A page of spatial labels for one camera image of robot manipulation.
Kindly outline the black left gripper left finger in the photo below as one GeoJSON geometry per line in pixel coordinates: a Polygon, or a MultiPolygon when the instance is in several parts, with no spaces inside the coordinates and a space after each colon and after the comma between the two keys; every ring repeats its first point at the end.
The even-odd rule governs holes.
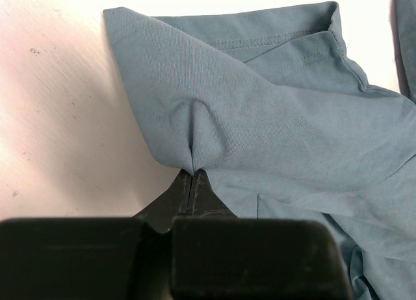
{"type": "Polygon", "coordinates": [[[2,299],[136,299],[141,277],[167,271],[170,228],[192,176],[132,217],[14,218],[1,222],[2,299]]]}

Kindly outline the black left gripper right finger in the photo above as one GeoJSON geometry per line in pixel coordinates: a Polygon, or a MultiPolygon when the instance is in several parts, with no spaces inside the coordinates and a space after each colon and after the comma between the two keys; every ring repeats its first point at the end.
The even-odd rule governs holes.
{"type": "Polygon", "coordinates": [[[204,171],[185,175],[172,223],[174,299],[351,299],[338,248],[309,220],[242,219],[204,171]]]}

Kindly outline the blue t shirt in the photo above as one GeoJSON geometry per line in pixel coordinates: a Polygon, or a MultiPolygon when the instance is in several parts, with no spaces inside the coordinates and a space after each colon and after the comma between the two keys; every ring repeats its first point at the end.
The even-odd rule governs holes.
{"type": "Polygon", "coordinates": [[[415,104],[348,59],[337,3],[103,18],[155,160],[239,217],[324,224],[356,299],[415,298],[415,104]]]}

